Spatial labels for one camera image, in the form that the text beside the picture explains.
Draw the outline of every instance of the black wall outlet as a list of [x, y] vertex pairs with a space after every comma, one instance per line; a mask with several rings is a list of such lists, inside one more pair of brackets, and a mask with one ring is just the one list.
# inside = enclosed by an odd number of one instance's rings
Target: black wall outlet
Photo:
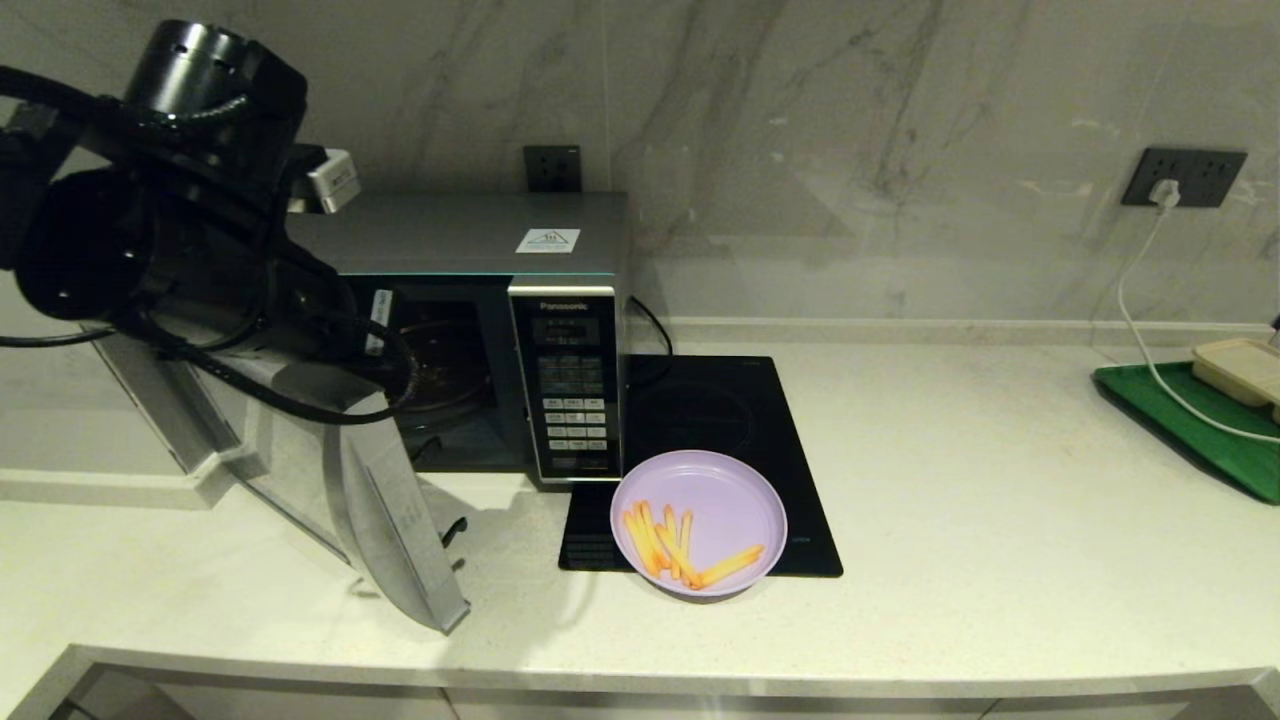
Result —
[[529, 192], [582, 192], [582, 156], [577, 145], [526, 145]]
[[1221, 208], [1247, 152], [1148, 147], [1129, 181], [1121, 205], [1155, 205], [1151, 188], [1162, 179], [1178, 181], [1179, 208]]

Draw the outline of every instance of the black induction cooktop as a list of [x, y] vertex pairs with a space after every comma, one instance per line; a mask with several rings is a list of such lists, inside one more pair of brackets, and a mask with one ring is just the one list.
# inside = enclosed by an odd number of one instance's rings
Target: black induction cooktop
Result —
[[[838, 578], [836, 542], [769, 357], [632, 356], [626, 405], [626, 469], [672, 450], [712, 450], [764, 475], [787, 511], [787, 547], [771, 575]], [[559, 566], [631, 570], [609, 530], [617, 483], [579, 483], [568, 506]]]

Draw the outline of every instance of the green tray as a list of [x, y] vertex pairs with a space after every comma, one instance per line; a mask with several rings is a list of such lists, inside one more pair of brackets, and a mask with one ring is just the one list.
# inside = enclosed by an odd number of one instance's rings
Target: green tray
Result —
[[[1271, 406], [1245, 407], [1192, 374], [1190, 363], [1156, 365], [1178, 395], [1210, 418], [1245, 432], [1280, 437]], [[1212, 475], [1258, 500], [1280, 505], [1280, 446], [1235, 437], [1192, 416], [1156, 384], [1146, 365], [1100, 368], [1093, 383], [1103, 397]]]

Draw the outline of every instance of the sticker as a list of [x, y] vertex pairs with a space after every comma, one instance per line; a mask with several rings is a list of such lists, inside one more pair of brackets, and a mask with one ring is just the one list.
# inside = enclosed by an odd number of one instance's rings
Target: sticker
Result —
[[582, 231], [564, 228], [534, 228], [525, 233], [516, 252], [572, 252]]
[[[369, 314], [369, 319], [384, 328], [388, 327], [392, 319], [392, 291], [379, 290], [374, 292], [374, 310]], [[385, 345], [381, 338], [369, 336], [365, 338], [365, 355], [381, 357], [383, 346]]]

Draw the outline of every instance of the purple plate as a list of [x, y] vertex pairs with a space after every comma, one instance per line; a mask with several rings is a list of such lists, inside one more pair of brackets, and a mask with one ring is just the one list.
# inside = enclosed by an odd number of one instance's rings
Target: purple plate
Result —
[[[700, 591], [671, 579], [668, 571], [653, 578], [645, 573], [622, 519], [625, 511], [643, 500], [649, 501], [654, 523], [663, 521], [667, 505], [676, 512], [677, 523], [686, 510], [692, 511], [690, 561], [698, 571], [753, 544], [763, 544], [764, 552], [753, 565]], [[787, 514], [773, 486], [750, 465], [705, 450], [677, 450], [636, 465], [613, 493], [609, 524], [613, 539], [637, 573], [662, 589], [691, 598], [723, 597], [749, 588], [782, 557], [787, 538]]]

